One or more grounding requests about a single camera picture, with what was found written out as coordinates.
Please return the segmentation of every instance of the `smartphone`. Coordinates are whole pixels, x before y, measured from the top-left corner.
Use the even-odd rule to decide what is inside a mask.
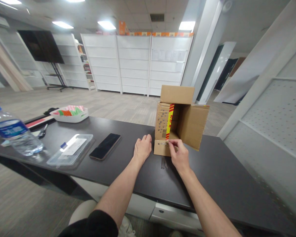
[[[120,135],[110,133],[90,154],[89,157],[104,160],[115,144],[121,139]]]

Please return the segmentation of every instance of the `blue bottle label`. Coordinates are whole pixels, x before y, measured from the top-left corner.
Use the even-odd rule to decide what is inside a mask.
[[[0,136],[3,138],[11,138],[19,136],[25,132],[28,131],[28,128],[22,123],[22,121],[18,121],[16,123],[13,123],[11,125],[0,127]]]

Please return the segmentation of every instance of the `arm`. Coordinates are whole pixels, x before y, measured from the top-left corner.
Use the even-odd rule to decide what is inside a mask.
[[[123,172],[114,180],[102,196],[94,210],[109,214],[120,228],[128,203],[131,199],[135,181],[141,166],[151,152],[151,135],[137,139],[134,156]]]
[[[182,140],[169,140],[172,163],[181,176],[206,236],[241,236],[198,181],[188,162]]]

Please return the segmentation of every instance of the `tv stand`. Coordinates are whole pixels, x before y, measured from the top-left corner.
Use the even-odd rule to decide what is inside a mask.
[[[74,87],[71,87],[71,86],[66,86],[65,83],[63,82],[63,79],[62,79],[62,76],[60,75],[59,71],[58,71],[58,68],[56,66],[56,63],[51,63],[51,65],[53,66],[53,69],[55,71],[55,74],[49,74],[48,76],[56,76],[58,77],[59,81],[60,81],[60,84],[59,86],[47,86],[46,89],[49,90],[49,88],[60,88],[60,92],[62,92],[63,89],[66,89],[66,88],[72,88],[74,89]]]

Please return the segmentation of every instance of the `water bottle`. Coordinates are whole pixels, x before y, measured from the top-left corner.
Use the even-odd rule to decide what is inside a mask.
[[[44,145],[32,135],[24,123],[16,116],[0,108],[0,136],[9,140],[15,150],[25,156],[40,152]]]

